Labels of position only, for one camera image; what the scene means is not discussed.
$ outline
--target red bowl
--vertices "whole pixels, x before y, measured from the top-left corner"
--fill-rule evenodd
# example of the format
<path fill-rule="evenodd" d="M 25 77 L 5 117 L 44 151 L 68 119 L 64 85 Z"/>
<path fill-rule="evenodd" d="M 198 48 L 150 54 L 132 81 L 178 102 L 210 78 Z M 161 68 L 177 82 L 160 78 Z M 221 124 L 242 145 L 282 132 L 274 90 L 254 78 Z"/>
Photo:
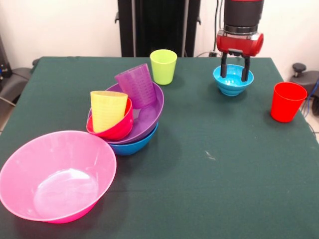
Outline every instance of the red bowl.
<path fill-rule="evenodd" d="M 92 116 L 90 116 L 86 122 L 86 130 L 90 134 L 101 138 L 120 140 L 131 132 L 133 128 L 133 121 L 133 105 L 131 99 L 128 98 L 128 101 L 126 102 L 125 115 L 120 122 L 106 131 L 96 133 L 93 131 Z"/>

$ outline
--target table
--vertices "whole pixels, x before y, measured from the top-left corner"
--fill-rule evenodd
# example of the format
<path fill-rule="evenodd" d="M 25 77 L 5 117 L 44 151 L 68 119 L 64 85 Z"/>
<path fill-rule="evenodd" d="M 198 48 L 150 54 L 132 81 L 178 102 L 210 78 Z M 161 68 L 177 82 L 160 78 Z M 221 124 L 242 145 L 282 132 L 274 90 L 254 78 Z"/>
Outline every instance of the table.
<path fill-rule="evenodd" d="M 89 92 L 147 58 L 42 58 L 0 136 L 1 165 L 21 145 L 57 130 L 85 131 Z M 319 146 L 302 115 L 269 114 L 281 81 L 270 58 L 254 83 L 222 95 L 217 58 L 178 59 L 154 138 L 118 157 L 94 209 L 64 225 L 31 222 L 0 206 L 2 239 L 310 239 L 319 237 Z M 229 59 L 237 64 L 237 59 Z"/>

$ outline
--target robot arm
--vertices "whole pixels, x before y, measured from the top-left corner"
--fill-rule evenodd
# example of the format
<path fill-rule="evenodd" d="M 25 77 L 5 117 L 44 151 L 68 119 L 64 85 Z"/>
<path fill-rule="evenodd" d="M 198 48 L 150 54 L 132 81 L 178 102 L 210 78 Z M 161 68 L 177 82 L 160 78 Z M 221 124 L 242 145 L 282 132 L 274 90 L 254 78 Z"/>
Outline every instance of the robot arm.
<path fill-rule="evenodd" d="M 224 29 L 217 34 L 217 48 L 222 52 L 221 77 L 227 76 L 227 54 L 245 59 L 242 81 L 247 81 L 250 57 L 263 45 L 264 35 L 257 32 L 264 0 L 225 0 Z"/>

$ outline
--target yellow cup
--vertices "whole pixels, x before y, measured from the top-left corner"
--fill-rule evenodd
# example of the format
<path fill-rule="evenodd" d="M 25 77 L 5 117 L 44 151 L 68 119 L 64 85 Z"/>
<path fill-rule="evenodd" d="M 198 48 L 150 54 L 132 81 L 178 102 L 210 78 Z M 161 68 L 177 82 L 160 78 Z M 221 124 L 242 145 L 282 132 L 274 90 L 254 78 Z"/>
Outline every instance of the yellow cup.
<path fill-rule="evenodd" d="M 174 77 L 177 55 L 170 50 L 156 50 L 150 55 L 153 78 L 159 85 L 167 85 Z"/>
<path fill-rule="evenodd" d="M 94 132 L 103 132 L 123 119 L 127 94 L 113 91 L 92 91 L 90 95 Z"/>

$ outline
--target white wall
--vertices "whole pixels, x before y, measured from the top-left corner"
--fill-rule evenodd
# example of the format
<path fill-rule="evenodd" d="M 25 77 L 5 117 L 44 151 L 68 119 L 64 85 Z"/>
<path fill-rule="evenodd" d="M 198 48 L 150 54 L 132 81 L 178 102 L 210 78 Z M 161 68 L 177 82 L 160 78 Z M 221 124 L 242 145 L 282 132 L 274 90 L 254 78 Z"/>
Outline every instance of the white wall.
<path fill-rule="evenodd" d="M 214 44 L 217 1 L 201 1 L 202 25 L 197 26 L 195 55 L 212 50 Z M 318 29 L 318 0 L 265 0 L 259 24 L 265 42 L 258 56 L 272 57 L 285 80 L 291 77 L 295 62 L 305 63 L 309 70 L 319 70 Z"/>
<path fill-rule="evenodd" d="M 216 0 L 201 0 L 195 54 L 214 42 Z M 117 0 L 0 0 L 0 34 L 12 67 L 40 56 L 121 56 Z M 319 1 L 265 0 L 259 54 L 288 79 L 294 62 L 319 70 Z"/>
<path fill-rule="evenodd" d="M 117 0 L 0 0 L 0 34 L 11 66 L 40 56 L 120 56 Z"/>

